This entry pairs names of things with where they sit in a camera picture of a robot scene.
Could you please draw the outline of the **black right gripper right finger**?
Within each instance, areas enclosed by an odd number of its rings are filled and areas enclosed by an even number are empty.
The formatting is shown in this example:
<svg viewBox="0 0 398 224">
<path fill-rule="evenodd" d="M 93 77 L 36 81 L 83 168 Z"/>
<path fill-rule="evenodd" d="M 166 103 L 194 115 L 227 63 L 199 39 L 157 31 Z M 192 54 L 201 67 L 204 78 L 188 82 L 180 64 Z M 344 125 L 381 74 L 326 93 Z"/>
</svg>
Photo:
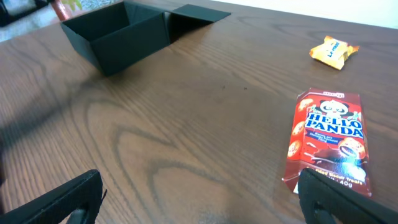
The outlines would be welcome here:
<svg viewBox="0 0 398 224">
<path fill-rule="evenodd" d="M 298 180 L 300 207 L 307 223 L 397 223 L 397 212 L 309 168 Z"/>
</svg>

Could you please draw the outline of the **black gift box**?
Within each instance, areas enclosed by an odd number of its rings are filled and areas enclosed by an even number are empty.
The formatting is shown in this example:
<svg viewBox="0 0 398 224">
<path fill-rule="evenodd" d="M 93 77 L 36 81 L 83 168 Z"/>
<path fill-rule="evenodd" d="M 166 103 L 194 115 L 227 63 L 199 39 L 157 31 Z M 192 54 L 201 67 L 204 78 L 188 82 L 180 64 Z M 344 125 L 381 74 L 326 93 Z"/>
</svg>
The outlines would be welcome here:
<svg viewBox="0 0 398 224">
<path fill-rule="evenodd" d="M 64 21 L 61 27 L 78 54 L 111 76 L 228 15 L 192 4 L 167 11 L 122 1 Z"/>
</svg>

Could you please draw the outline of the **red Hello Panda box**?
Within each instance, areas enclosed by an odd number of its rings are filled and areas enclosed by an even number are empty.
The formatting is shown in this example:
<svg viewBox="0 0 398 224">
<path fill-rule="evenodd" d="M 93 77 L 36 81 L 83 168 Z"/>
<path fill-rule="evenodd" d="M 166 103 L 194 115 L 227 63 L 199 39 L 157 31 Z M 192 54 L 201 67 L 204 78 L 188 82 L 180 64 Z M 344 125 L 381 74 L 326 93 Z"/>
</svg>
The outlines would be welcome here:
<svg viewBox="0 0 398 224">
<path fill-rule="evenodd" d="M 366 122 L 358 94 L 310 88 L 297 97 L 282 180 L 298 193 L 301 171 L 313 169 L 370 197 Z"/>
</svg>

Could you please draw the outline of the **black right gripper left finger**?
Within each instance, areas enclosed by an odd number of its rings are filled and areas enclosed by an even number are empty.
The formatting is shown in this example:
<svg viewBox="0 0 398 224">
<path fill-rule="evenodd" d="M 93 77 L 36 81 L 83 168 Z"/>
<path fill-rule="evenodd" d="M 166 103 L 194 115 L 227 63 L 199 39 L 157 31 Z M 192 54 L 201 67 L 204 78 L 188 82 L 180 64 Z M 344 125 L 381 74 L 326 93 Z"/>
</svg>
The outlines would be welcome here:
<svg viewBox="0 0 398 224">
<path fill-rule="evenodd" d="M 94 223 L 102 201 L 101 175 L 92 169 L 1 215 L 1 223 Z"/>
</svg>

